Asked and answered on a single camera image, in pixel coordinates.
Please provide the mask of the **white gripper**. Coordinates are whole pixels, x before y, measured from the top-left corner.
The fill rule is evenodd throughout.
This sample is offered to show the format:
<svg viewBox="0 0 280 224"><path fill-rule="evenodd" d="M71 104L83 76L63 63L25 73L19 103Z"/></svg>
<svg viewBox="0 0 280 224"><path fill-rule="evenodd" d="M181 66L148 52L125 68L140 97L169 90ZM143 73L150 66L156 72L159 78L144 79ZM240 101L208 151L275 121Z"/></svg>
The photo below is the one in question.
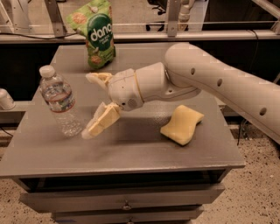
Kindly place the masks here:
<svg viewBox="0 0 280 224"><path fill-rule="evenodd" d="M97 137L114 124L120 118L121 109L131 111L144 105L136 73L131 68L114 76L111 73L88 73L86 78L90 83L98 84L103 90L108 90L112 102L108 105L102 102L99 105L94 112L94 117L81 132L83 139Z"/></svg>

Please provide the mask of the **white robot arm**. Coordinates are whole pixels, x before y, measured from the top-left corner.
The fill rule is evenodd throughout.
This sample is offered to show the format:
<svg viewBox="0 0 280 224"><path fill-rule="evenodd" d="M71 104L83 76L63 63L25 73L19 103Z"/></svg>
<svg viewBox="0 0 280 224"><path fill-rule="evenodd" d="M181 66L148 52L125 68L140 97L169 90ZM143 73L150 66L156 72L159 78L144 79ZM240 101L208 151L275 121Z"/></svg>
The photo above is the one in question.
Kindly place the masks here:
<svg viewBox="0 0 280 224"><path fill-rule="evenodd" d="M231 67L189 43L169 47L164 62L116 74L89 73L86 78L105 90L111 103L101 103L97 108L82 131L85 139L102 133L122 111L151 101L184 100L205 90L274 141L280 141L280 86Z"/></svg>

